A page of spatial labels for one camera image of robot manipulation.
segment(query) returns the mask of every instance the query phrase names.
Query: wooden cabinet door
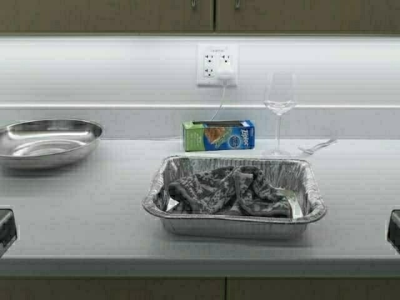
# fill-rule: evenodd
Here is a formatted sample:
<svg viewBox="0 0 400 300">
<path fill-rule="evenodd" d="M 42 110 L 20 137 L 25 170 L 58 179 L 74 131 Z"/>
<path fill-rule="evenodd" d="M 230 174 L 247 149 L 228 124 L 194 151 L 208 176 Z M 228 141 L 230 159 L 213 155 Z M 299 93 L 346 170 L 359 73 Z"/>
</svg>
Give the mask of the wooden cabinet door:
<svg viewBox="0 0 400 300">
<path fill-rule="evenodd" d="M 400 33 L 398 0 L 216 1 L 219 32 Z"/>
<path fill-rule="evenodd" d="M 0 0 L 3 33 L 179 33 L 214 27 L 214 1 Z"/>
<path fill-rule="evenodd" d="M 223 300 L 224 279 L 0 279 L 1 300 Z"/>
<path fill-rule="evenodd" d="M 400 279 L 228 279 L 227 300 L 392 300 Z"/>
</svg>

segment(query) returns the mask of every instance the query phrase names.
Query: electrical outlet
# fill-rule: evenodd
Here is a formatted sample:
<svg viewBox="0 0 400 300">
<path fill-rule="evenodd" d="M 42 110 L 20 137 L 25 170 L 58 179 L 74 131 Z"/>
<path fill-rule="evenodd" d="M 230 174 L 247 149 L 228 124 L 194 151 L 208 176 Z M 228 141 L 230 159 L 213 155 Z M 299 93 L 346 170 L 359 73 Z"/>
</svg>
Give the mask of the electrical outlet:
<svg viewBox="0 0 400 300">
<path fill-rule="evenodd" d="M 202 86 L 220 86 L 217 78 L 218 69 L 230 65 L 234 71 L 234 79 L 228 85 L 238 84 L 239 47 L 237 44 L 210 45 L 199 44 L 197 47 L 197 84 Z"/>
<path fill-rule="evenodd" d="M 211 78 L 215 76 L 215 65 L 216 65 L 216 56 L 211 53 L 207 52 L 204 54 L 204 64 L 203 64 L 203 69 L 204 69 L 204 77 L 205 78 Z"/>
</svg>

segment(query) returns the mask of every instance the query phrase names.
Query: white cord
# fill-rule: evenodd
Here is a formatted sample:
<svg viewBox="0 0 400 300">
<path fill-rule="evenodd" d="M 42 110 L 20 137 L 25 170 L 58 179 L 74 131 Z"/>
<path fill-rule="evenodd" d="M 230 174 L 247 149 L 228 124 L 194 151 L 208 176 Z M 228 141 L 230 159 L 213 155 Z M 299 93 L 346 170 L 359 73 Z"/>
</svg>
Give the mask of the white cord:
<svg viewBox="0 0 400 300">
<path fill-rule="evenodd" d="M 224 80 L 224 83 L 222 85 L 222 96 L 221 96 L 221 101 L 219 103 L 219 107 L 218 110 L 214 113 L 214 115 L 212 116 L 212 118 L 210 119 L 210 121 L 213 121 L 216 116 L 219 114 L 219 112 L 221 111 L 221 109 L 224 106 L 224 100 L 225 100 L 225 92 L 226 92 L 226 86 L 227 86 L 227 82 Z M 140 138 L 135 138 L 133 140 L 147 140 L 147 141 L 172 141 L 172 140 L 177 140 L 180 139 L 181 136 L 169 136 L 169 137 L 160 137 L 160 138 L 146 138 L 146 137 L 140 137 Z"/>
<path fill-rule="evenodd" d="M 212 116 L 210 121 L 213 121 L 215 119 L 215 117 L 219 114 L 219 112 L 221 111 L 221 109 L 224 106 L 224 100 L 225 100 L 225 91 L 226 91 L 226 81 L 224 81 L 224 84 L 222 85 L 222 97 L 221 97 L 221 102 L 219 103 L 219 108 L 218 110 L 215 112 L 215 114 Z"/>
</svg>

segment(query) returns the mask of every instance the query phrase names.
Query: crumpled towel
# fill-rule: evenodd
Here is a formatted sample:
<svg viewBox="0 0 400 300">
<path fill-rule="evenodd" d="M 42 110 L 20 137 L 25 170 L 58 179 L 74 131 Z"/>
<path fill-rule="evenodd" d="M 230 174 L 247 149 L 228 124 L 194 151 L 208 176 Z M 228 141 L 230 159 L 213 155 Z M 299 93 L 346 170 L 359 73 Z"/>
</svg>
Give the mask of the crumpled towel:
<svg viewBox="0 0 400 300">
<path fill-rule="evenodd" d="M 179 202 L 170 213 L 293 217 L 285 190 L 273 187 L 254 166 L 193 174 L 172 182 L 168 191 Z"/>
</svg>

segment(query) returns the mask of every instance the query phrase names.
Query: upper cabinet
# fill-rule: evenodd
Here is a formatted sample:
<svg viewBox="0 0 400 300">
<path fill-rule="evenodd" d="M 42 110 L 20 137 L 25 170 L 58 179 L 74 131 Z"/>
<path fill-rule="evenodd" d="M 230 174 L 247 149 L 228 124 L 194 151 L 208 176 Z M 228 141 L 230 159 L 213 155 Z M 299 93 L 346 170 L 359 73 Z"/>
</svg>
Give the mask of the upper cabinet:
<svg viewBox="0 0 400 300">
<path fill-rule="evenodd" d="M 216 0 L 220 33 L 400 33 L 398 0 Z"/>
<path fill-rule="evenodd" d="M 214 32 L 400 34 L 400 1 L 0 0 L 0 34 Z"/>
<path fill-rule="evenodd" d="M 214 29 L 214 0 L 8 0 L 0 3 L 0 34 L 201 33 Z"/>
</svg>

